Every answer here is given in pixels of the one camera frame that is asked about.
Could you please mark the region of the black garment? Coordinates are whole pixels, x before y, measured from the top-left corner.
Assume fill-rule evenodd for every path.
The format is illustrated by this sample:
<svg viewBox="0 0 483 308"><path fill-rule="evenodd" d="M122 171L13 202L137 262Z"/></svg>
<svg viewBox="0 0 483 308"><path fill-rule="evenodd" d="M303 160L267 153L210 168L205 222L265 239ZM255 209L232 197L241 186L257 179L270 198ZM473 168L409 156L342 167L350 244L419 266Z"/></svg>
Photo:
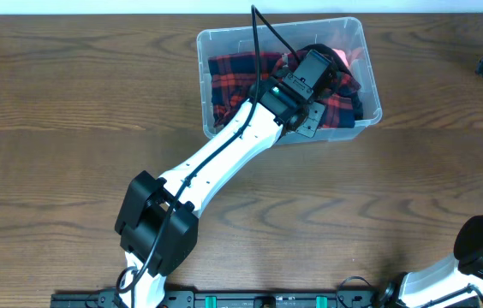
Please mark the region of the black garment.
<svg viewBox="0 0 483 308"><path fill-rule="evenodd" d="M349 69L343 64L337 53L333 51L332 48L324 44L310 44L305 46L303 50L316 50L324 56L328 56L337 65L337 69L343 74L343 80L340 82L340 85L337 87L335 93L342 98L348 98L352 104L354 120L362 120L363 105L358 95L361 85L358 83Z"/></svg>

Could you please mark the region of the pink printed t-shirt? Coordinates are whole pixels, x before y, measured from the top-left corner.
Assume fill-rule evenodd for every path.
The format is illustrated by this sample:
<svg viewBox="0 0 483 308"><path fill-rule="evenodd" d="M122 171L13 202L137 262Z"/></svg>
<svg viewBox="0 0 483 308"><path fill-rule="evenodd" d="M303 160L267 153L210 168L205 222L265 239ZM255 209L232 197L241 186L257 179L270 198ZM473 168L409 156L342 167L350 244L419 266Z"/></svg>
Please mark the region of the pink printed t-shirt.
<svg viewBox="0 0 483 308"><path fill-rule="evenodd" d="M343 64L351 70L355 62L364 56L364 49L362 47L357 47L353 50L340 50L340 49L333 49L337 53L337 55L342 60Z"/></svg>

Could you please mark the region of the red navy plaid shirt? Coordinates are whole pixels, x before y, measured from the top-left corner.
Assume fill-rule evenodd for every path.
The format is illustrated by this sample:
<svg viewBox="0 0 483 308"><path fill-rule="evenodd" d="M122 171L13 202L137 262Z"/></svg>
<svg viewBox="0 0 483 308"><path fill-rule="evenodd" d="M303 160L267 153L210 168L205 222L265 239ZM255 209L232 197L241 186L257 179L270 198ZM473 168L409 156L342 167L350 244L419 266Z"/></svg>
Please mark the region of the red navy plaid shirt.
<svg viewBox="0 0 483 308"><path fill-rule="evenodd" d="M298 50L296 55L304 58L308 50ZM295 56L290 53L263 52L261 76L265 80L277 77L278 72L287 67L294 71L298 67ZM255 54L253 52L215 56L208 60L212 77L212 107L214 125L220 127L230 122L233 116L247 100L248 91L256 81ZM343 80L342 73L319 95L319 102L325 105L319 125L322 128L352 128L354 120L352 104L348 98L335 93Z"/></svg>

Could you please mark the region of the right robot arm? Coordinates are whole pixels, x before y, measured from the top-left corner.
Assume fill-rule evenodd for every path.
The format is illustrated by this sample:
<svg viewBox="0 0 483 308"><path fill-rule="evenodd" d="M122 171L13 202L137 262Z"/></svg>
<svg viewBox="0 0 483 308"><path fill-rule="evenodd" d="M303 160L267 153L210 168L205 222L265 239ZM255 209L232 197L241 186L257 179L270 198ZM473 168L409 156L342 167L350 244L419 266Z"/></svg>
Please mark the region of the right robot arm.
<svg viewBox="0 0 483 308"><path fill-rule="evenodd" d="M483 307L483 215L462 226L448 257L390 282L377 306L464 307L471 298Z"/></svg>

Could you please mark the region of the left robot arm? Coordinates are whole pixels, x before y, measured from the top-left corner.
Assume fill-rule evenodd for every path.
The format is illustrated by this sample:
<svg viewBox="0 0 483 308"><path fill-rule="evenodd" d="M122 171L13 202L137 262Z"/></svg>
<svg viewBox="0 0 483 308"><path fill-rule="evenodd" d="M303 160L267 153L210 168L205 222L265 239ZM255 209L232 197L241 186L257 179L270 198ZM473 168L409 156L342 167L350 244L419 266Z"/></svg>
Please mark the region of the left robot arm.
<svg viewBox="0 0 483 308"><path fill-rule="evenodd" d="M156 307L164 283L194 249L200 217L215 194L251 159L287 132L312 138L325 112L319 95L337 65L309 50L295 70L257 79L230 122L185 162L128 185L115 223L127 268L116 290L129 307Z"/></svg>

